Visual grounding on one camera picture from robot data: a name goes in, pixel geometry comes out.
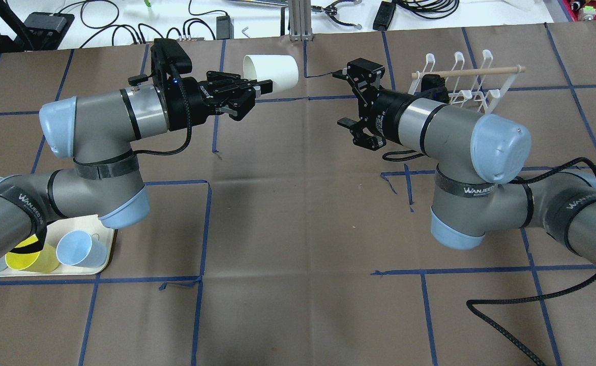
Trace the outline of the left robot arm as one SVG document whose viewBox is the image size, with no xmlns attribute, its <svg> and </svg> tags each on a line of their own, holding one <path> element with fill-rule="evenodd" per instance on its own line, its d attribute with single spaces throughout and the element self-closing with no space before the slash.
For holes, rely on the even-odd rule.
<svg viewBox="0 0 596 366">
<path fill-rule="evenodd" d="M 128 88 L 45 104 L 45 139 L 73 167 L 0 177 L 0 257 L 38 252 L 58 220 L 97 215 L 112 229 L 142 221 L 150 203 L 139 155 L 177 155 L 208 116 L 241 120 L 275 90 L 269 78 L 211 70 L 196 81 L 172 67 L 130 77 Z"/>
</svg>

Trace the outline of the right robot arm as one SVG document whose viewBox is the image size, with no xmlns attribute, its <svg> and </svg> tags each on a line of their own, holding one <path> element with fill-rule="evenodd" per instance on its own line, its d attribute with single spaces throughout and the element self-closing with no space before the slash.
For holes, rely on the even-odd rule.
<svg viewBox="0 0 596 366">
<path fill-rule="evenodd" d="M 334 72 L 358 100 L 359 120 L 342 118 L 353 143 L 387 141 L 411 158 L 437 161 L 431 234 L 457 250 L 477 247 L 489 231 L 540 227 L 596 265 L 596 166 L 577 158 L 539 176 L 523 176 L 532 146 L 526 127 L 496 114 L 449 104 L 442 76 L 425 77 L 416 95 L 381 86 L 384 66 L 364 58 Z"/>
</svg>

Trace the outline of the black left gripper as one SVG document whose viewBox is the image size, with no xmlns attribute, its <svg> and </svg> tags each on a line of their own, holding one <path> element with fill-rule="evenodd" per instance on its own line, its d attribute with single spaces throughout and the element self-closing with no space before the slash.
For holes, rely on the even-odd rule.
<svg viewBox="0 0 596 366">
<path fill-rule="evenodd" d="M 205 81 L 194 77 L 165 78 L 165 110 L 169 130 L 202 125 L 209 116 L 229 114 L 241 121 L 256 97 L 274 91 L 272 80 L 245 79 L 239 74 L 209 71 Z"/>
</svg>

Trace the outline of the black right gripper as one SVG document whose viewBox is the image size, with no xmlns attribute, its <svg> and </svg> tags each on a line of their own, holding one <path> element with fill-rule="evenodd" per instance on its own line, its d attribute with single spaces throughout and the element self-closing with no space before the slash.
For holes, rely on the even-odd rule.
<svg viewBox="0 0 596 366">
<path fill-rule="evenodd" d="M 376 151 L 389 140 L 400 144 L 398 126 L 402 114 L 416 97 L 384 88 L 381 80 L 386 73 L 383 65 L 369 60 L 352 60 L 346 70 L 337 70 L 332 76 L 346 81 L 356 96 L 359 120 L 341 118 L 337 125 L 347 128 L 353 144 Z"/>
</svg>

